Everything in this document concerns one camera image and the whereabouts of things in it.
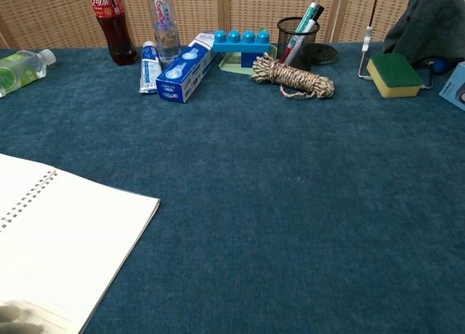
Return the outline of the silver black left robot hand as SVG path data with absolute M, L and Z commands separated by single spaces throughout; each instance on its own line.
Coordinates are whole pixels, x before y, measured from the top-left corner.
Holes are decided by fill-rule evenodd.
M 1 305 L 1 334 L 39 334 L 43 333 L 40 325 L 18 322 L 21 308 L 13 305 Z

